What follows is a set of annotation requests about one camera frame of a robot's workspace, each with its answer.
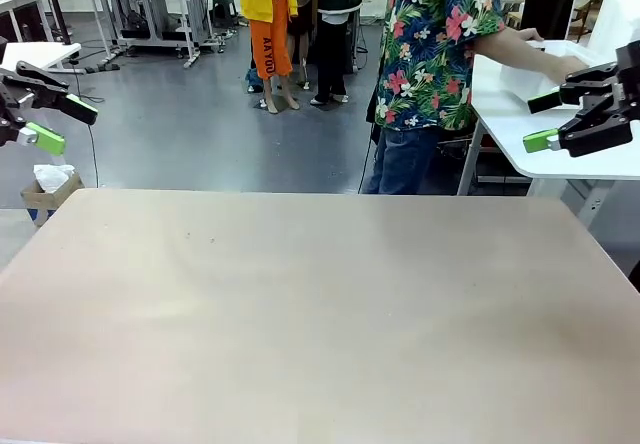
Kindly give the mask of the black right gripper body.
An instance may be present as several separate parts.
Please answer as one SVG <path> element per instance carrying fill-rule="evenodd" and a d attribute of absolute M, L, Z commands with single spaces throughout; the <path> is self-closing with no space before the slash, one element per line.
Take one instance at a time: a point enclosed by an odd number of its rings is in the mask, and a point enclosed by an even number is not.
<path fill-rule="evenodd" d="M 639 119 L 639 42 L 633 41 L 616 50 L 617 82 L 613 94 L 618 115 L 617 134 L 630 134 L 630 123 Z"/>

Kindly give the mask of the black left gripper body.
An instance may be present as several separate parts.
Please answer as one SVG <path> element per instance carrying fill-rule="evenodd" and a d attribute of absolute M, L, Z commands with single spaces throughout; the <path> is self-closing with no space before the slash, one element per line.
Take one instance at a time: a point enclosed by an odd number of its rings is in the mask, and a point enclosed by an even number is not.
<path fill-rule="evenodd" d="M 1 117 L 12 123 L 25 123 L 25 109 L 35 100 L 35 82 L 10 71 L 1 73 Z"/>

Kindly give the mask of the person's right hand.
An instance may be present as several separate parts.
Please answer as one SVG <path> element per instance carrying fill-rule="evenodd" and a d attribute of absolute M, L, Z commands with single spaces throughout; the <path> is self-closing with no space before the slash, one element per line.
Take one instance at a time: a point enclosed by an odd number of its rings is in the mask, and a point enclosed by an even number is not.
<path fill-rule="evenodd" d="M 569 75 L 585 70 L 588 64 L 571 55 L 551 55 L 545 64 L 543 74 L 555 84 L 562 84 Z"/>

